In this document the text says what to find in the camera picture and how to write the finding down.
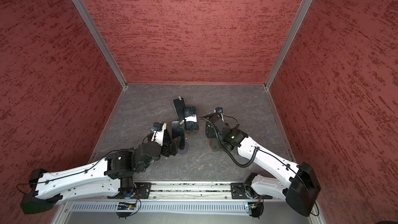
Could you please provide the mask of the pink edged phone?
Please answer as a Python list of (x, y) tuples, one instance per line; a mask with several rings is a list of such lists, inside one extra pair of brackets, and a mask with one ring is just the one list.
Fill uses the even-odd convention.
[(217, 139), (214, 139), (214, 151), (223, 151), (223, 148), (219, 145)]

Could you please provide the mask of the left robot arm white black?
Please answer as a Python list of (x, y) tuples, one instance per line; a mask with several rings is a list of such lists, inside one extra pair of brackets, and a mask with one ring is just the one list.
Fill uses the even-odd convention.
[(171, 139), (168, 130), (161, 129), (147, 138), (137, 148), (111, 151), (85, 166), (60, 172), (34, 170), (27, 183), (31, 190), (24, 194), (20, 204), (23, 213), (43, 213), (67, 201), (94, 197), (137, 201), (142, 192), (133, 176), (144, 173), (161, 156), (177, 155), (185, 136)]

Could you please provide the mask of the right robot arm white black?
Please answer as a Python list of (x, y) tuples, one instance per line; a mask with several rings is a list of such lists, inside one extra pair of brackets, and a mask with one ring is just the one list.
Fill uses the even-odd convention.
[(201, 117), (209, 128), (210, 140), (215, 140), (219, 150), (228, 155), (240, 168), (252, 164), (269, 172), (278, 182), (269, 183), (266, 178), (255, 174), (248, 177), (248, 186), (257, 195), (270, 196), (286, 203), (298, 214), (309, 217), (319, 216), (316, 203), (321, 186), (313, 167), (307, 163), (289, 161), (257, 143), (247, 133), (225, 123), (224, 114), (213, 113)]

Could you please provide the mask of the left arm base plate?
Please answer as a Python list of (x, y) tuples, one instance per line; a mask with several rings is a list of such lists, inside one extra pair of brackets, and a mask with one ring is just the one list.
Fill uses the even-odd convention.
[(115, 196), (108, 196), (108, 199), (148, 199), (152, 183), (135, 182), (128, 187), (121, 187)]

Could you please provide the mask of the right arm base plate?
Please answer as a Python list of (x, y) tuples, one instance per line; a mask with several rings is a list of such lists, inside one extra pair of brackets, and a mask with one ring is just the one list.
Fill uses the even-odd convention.
[(232, 199), (260, 200), (261, 196), (253, 188), (245, 183), (231, 183)]

